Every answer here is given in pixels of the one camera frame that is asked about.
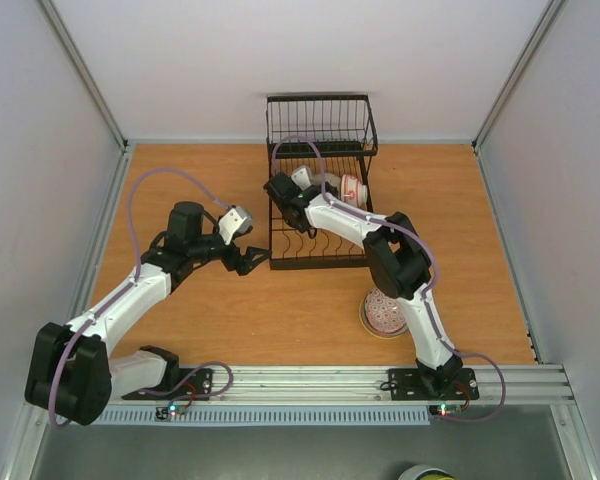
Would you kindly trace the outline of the orange floral patterned bowl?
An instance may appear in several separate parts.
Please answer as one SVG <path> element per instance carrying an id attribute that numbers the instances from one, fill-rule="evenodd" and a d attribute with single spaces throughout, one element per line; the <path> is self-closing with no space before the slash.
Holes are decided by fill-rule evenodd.
<path id="1" fill-rule="evenodd" d="M 368 200 L 368 187 L 357 177 L 345 174 L 341 177 L 339 194 L 344 203 L 364 208 Z"/>

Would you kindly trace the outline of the black wire dish rack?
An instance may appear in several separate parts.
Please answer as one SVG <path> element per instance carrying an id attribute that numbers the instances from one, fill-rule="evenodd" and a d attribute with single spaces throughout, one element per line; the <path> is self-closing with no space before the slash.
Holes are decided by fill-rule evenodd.
<path id="1" fill-rule="evenodd" d="M 277 93 L 266 97 L 269 175 L 283 173 L 301 191 L 326 192 L 342 202 L 373 210 L 369 171 L 378 134 L 364 93 Z M 334 233 L 283 212 L 269 201 L 270 267 L 278 271 L 364 267 L 364 250 Z"/>

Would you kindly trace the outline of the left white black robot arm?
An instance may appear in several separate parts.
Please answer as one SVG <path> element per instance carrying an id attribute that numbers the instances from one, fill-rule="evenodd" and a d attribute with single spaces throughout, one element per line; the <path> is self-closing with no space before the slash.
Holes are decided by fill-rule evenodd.
<path id="1" fill-rule="evenodd" d="M 25 400 L 46 409 L 56 426 L 86 426 L 116 397 L 175 398 L 190 376 L 176 354 L 145 346 L 116 360 L 110 355 L 131 327 L 195 270 L 219 261 L 244 276 L 266 260 L 267 250 L 235 243 L 251 229 L 252 217 L 240 206 L 214 218 L 198 203 L 176 203 L 166 229 L 120 285 L 66 324 L 50 322 L 39 330 Z"/>

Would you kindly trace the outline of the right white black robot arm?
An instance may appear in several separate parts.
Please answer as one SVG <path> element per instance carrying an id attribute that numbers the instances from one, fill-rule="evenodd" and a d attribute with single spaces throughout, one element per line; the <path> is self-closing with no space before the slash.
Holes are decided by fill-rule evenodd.
<path id="1" fill-rule="evenodd" d="M 409 218 L 400 212 L 387 217 L 350 206 L 323 186 L 302 189 L 282 172 L 263 189 L 294 230 L 324 230 L 364 250 L 375 287 L 396 302 L 406 320 L 422 387 L 433 398 L 453 389 L 463 362 L 433 299 L 431 274 L 437 263 Z"/>

